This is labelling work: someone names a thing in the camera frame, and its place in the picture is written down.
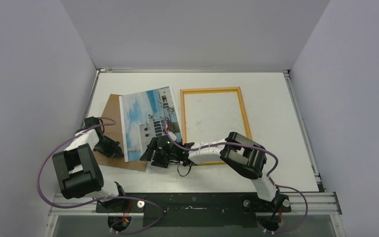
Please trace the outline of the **yellow wooden picture frame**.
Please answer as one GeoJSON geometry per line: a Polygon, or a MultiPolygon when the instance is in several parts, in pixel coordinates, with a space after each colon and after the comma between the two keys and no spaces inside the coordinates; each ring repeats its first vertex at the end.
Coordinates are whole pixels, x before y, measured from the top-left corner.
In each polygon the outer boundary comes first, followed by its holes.
{"type": "Polygon", "coordinates": [[[240,87],[181,89],[183,143],[215,142],[238,132],[252,139],[240,87]]]}

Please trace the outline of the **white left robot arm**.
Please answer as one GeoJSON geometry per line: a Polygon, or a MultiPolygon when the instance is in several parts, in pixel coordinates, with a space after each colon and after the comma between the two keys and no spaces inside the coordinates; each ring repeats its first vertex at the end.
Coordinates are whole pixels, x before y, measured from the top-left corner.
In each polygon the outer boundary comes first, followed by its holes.
{"type": "Polygon", "coordinates": [[[76,131],[64,150],[52,155],[52,162],[64,198],[90,197],[120,213],[127,208],[126,193],[118,182],[103,178],[93,153],[106,158],[124,157],[119,142],[104,134],[104,120],[104,117],[86,118],[84,128],[76,131]]]}

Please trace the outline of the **sky and building photo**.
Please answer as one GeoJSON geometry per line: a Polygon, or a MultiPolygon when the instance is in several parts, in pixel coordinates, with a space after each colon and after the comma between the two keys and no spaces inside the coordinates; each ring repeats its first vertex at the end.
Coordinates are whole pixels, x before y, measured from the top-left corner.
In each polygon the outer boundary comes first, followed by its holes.
{"type": "Polygon", "coordinates": [[[126,162],[139,160],[153,137],[164,136],[163,122],[177,142],[182,141],[179,112],[170,86],[119,97],[124,157],[126,162]]]}

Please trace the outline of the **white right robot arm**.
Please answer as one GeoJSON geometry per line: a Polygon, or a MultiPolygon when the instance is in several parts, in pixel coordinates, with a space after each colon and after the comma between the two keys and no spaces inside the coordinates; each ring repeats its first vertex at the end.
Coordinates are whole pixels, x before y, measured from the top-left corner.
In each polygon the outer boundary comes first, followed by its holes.
{"type": "Polygon", "coordinates": [[[264,171],[267,156],[275,157],[262,145],[237,132],[230,132],[227,138],[212,143],[183,144],[169,135],[154,137],[140,160],[163,168],[171,163],[193,166],[222,161],[252,181],[261,209],[271,212],[279,205],[279,191],[270,178],[270,172],[264,171]]]}

